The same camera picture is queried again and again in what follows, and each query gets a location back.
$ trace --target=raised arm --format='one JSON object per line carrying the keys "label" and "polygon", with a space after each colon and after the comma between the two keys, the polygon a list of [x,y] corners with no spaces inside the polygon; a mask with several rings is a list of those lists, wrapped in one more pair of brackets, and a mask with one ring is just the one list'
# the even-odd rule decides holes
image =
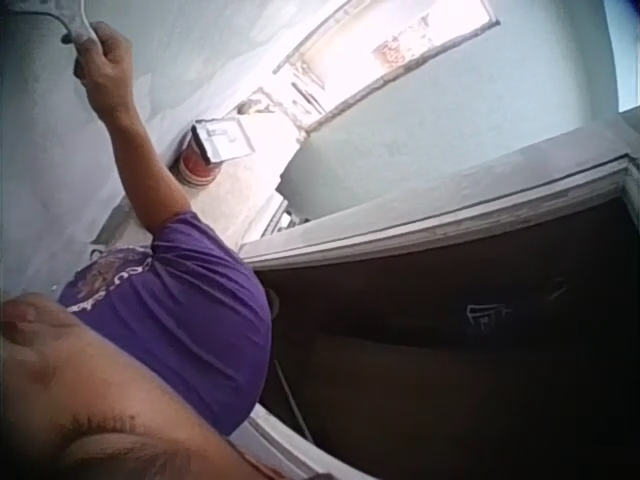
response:
{"label": "raised arm", "polygon": [[160,162],[136,109],[131,42],[105,23],[93,27],[102,50],[92,40],[76,45],[74,74],[107,127],[131,206],[140,223],[153,234],[171,218],[188,211],[189,198]]}

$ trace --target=man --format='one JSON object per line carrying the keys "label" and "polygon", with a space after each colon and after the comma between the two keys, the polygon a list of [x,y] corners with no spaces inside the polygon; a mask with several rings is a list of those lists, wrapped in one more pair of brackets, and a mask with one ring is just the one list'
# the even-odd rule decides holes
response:
{"label": "man", "polygon": [[78,272],[66,310],[37,295],[3,305],[3,438],[63,478],[266,478],[221,437],[265,380],[265,292],[160,163],[134,105],[129,41],[95,31],[102,49],[77,45],[75,75],[153,242]]}

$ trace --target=paint can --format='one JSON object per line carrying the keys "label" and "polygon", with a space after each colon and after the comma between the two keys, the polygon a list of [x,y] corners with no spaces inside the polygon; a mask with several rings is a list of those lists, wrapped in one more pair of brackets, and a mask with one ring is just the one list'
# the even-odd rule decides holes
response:
{"label": "paint can", "polygon": [[206,162],[192,136],[178,159],[178,180],[192,188],[211,185],[222,170],[222,163]]}

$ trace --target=purple t-shirt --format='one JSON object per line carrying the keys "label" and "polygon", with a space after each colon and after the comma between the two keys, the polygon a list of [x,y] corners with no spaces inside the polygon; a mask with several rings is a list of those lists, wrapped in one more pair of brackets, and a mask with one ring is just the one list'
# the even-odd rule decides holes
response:
{"label": "purple t-shirt", "polygon": [[75,275],[59,302],[222,435],[258,401],[271,347],[264,289],[193,212],[162,227],[151,248],[105,253]]}

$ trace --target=red bucket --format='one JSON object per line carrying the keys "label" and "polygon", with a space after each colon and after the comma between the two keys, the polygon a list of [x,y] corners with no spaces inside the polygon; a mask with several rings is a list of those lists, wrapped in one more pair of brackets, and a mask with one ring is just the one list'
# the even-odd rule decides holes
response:
{"label": "red bucket", "polygon": [[222,163],[207,163],[193,139],[182,151],[178,160],[179,180],[188,187],[202,188],[211,185],[222,170]]}

